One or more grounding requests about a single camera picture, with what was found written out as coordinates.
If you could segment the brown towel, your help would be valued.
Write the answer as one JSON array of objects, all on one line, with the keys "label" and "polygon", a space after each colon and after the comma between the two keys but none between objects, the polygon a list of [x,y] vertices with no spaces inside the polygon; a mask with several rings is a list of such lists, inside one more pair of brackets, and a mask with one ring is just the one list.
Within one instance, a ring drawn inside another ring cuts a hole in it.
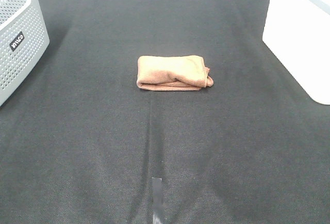
[{"label": "brown towel", "polygon": [[137,86],[151,91],[198,91],[214,84],[201,56],[141,56]]}]

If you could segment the grey tape strip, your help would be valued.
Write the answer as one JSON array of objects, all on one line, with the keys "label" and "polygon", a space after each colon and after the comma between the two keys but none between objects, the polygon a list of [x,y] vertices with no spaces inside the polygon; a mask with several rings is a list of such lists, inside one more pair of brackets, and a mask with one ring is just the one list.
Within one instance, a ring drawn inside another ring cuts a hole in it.
[{"label": "grey tape strip", "polygon": [[153,224],[164,224],[164,209],[163,209],[163,194],[162,194],[162,178],[152,177],[152,210]]}]

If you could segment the black table cloth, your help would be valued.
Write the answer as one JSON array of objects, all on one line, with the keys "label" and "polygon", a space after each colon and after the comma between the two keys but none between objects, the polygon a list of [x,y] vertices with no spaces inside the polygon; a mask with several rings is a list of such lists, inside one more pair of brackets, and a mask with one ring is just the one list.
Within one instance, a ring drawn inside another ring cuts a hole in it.
[{"label": "black table cloth", "polygon": [[[269,0],[39,0],[49,46],[1,107],[1,223],[329,223],[329,107],[262,42]],[[138,88],[141,56],[214,84]]]}]

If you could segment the white plastic storage bin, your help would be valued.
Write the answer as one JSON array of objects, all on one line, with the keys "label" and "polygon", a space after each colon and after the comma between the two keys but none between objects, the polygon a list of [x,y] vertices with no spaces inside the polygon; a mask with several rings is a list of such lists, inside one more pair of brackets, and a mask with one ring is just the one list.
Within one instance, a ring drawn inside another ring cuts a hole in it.
[{"label": "white plastic storage bin", "polygon": [[329,0],[270,0],[262,40],[315,102],[329,104]]}]

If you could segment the grey perforated laundry basket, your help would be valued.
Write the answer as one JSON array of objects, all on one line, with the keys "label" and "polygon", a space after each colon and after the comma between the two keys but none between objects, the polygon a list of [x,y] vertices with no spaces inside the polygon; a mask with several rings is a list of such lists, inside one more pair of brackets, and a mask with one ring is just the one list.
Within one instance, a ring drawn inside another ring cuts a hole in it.
[{"label": "grey perforated laundry basket", "polygon": [[1,0],[1,103],[15,92],[49,45],[39,0]]}]

